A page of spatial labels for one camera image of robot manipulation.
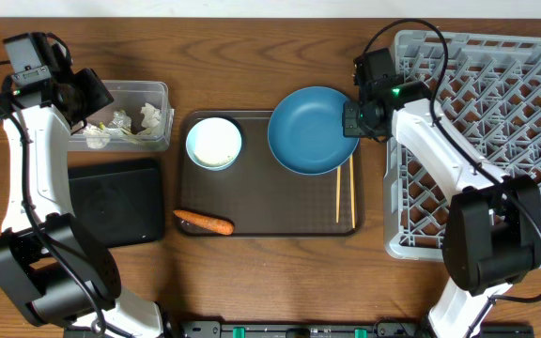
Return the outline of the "yellow snack wrapper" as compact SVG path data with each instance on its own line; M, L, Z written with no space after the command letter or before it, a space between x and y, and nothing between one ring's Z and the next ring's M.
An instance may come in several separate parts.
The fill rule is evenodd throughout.
M133 144L142 144L143 140L131 132L131 118L124 110L114 111L113 119L107 125L100 122L98 127L111 135L111 138L119 138Z

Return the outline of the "dark blue plate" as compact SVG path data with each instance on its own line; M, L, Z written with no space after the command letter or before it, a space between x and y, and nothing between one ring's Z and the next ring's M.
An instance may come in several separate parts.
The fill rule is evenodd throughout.
M359 144L343 134L342 114L348 97L326 86L309 86L285 97L268 125L274 158L306 176L329 173L345 163Z

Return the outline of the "white paper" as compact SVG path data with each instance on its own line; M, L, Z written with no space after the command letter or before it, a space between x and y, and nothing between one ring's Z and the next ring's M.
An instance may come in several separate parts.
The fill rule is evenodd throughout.
M111 135L98 126L88 124L82 132L85 143L90 149L103 149L111 141Z

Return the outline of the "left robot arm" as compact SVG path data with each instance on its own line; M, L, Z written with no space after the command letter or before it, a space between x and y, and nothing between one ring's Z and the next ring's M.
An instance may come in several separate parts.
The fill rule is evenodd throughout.
M8 207L0 233L0 288L22 317L101 337L164 337L160 306L120 281L109 250L75 217L72 128L112 102L92 69L45 66L9 75L0 92L8 138Z

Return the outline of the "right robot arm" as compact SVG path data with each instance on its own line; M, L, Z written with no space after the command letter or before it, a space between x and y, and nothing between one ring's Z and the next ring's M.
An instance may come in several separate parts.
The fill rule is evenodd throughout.
M422 82L358 80L344 106L346 137L393 138L410 151L448 202L441 254L449 280L415 332L472 337L508 290L541 266L540 192L510 177L452 124Z

